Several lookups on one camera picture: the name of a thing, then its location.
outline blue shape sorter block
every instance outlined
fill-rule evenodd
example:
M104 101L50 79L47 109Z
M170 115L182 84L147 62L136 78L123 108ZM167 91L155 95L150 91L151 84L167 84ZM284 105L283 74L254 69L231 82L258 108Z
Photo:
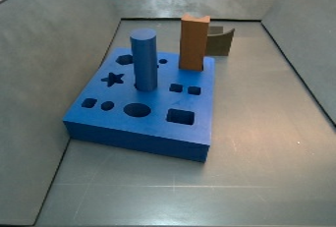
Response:
M135 88L131 49L110 54L63 118L74 139L206 162L211 147L214 59L202 72L158 52L158 89Z

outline shape sorter hole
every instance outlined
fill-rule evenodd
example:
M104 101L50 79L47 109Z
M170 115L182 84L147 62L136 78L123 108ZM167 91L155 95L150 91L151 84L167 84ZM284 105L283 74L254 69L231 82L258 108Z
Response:
M198 86L190 86L188 87L188 94L200 95L202 94L202 88L198 87Z
M175 92L183 92L184 86L180 84L171 84L170 90Z
M172 123L192 126L195 124L195 112L179 109L170 109L166 120Z
M108 87L111 87L114 84L123 84L123 76L124 74L115 74L115 73L110 73L110 75L102 79L102 82L107 82L108 83Z
M110 111L115 107L115 103L112 101L107 101L102 104L102 109L104 111Z
M140 118L146 117L151 113L151 108L142 103L132 103L124 107L124 112L128 116Z
M86 108L92 108L98 103L98 99L96 98L86 98L86 100L82 103L82 107Z
M168 60L163 58L163 59L159 60L159 63L164 65L164 64L168 63Z
M130 65L130 64L132 64L132 56L123 55L118 58L116 62L123 66Z

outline star-shaped hole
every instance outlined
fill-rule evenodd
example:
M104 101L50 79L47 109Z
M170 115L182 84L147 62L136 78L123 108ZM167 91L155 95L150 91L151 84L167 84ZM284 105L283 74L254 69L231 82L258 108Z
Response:
M122 79L122 77L124 76L124 74L115 74L115 73L110 73L107 78L103 78L102 81L108 83L108 87L111 87L114 84L123 84L124 81Z

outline brown rectangular block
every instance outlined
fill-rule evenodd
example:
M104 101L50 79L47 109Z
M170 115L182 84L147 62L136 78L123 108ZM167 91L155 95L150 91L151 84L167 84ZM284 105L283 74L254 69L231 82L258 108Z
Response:
M186 14L182 19L179 68L203 71L211 16L200 19Z

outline blue cylinder peg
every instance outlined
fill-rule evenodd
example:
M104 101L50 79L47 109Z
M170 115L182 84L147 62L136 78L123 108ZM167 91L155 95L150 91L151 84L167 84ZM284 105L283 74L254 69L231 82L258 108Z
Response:
M154 91L158 88L156 31L152 28L135 29L130 40L135 87L142 91Z

